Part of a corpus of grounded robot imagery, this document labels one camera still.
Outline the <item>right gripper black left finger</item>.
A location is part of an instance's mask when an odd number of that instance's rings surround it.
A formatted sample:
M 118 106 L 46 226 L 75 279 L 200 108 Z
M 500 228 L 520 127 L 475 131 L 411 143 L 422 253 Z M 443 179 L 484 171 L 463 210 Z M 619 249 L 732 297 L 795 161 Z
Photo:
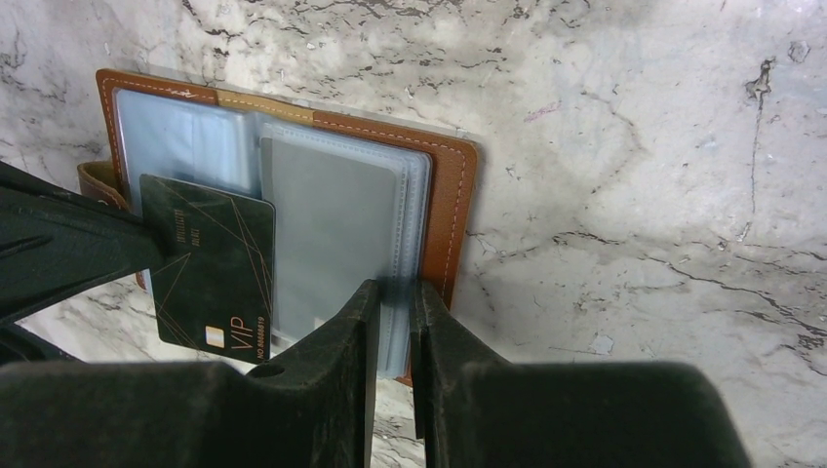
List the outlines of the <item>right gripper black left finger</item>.
M 224 362 L 9 364 L 5 467 L 366 467 L 377 283 L 248 372 Z

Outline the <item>black VIP credit card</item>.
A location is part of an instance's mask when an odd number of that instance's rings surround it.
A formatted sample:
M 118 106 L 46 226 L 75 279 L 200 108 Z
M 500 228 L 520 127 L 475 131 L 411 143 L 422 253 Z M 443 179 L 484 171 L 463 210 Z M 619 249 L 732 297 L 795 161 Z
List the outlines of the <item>black VIP credit card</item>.
M 270 356 L 275 209 L 157 175 L 139 179 L 143 220 L 167 244 L 148 285 L 162 341 L 259 364 Z

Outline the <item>brown leather card holder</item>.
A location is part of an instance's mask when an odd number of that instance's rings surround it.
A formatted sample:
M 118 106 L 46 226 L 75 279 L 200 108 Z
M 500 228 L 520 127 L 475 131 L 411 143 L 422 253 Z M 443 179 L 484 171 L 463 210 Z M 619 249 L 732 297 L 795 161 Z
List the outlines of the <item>brown leather card holder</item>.
M 173 262 L 139 274 L 161 340 L 251 364 L 378 282 L 377 372 L 406 378 L 414 284 L 450 302 L 478 150 L 272 97 L 102 69 L 109 162 L 81 191 L 156 225 Z

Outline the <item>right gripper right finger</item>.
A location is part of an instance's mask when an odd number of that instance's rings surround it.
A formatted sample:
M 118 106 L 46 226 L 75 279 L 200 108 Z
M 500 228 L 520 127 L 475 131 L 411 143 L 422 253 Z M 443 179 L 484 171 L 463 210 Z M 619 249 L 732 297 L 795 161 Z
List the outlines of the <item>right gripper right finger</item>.
M 747 467 L 719 393 L 674 362 L 515 364 L 417 284 L 415 431 L 430 467 Z

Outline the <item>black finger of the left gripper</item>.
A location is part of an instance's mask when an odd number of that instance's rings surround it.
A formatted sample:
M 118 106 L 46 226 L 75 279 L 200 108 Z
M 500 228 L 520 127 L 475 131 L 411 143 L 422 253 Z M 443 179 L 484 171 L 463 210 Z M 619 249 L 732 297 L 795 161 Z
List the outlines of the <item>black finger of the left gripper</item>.
M 168 255 L 139 217 L 2 164 L 2 323 L 162 266 Z

